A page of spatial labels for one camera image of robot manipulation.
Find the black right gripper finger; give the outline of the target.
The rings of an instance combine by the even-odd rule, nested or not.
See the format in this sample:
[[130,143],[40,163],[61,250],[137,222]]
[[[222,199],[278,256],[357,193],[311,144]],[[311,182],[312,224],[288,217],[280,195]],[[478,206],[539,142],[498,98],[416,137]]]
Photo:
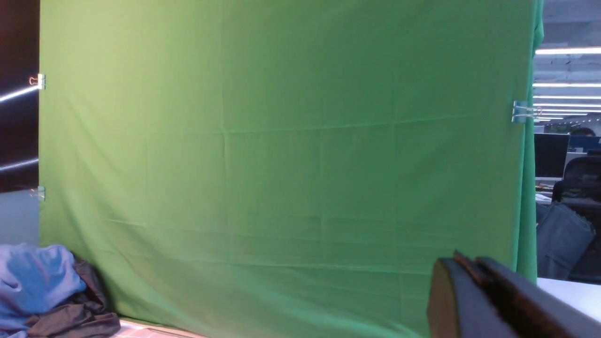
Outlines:
[[433,265],[432,338],[598,338],[599,321],[489,257],[460,252]]

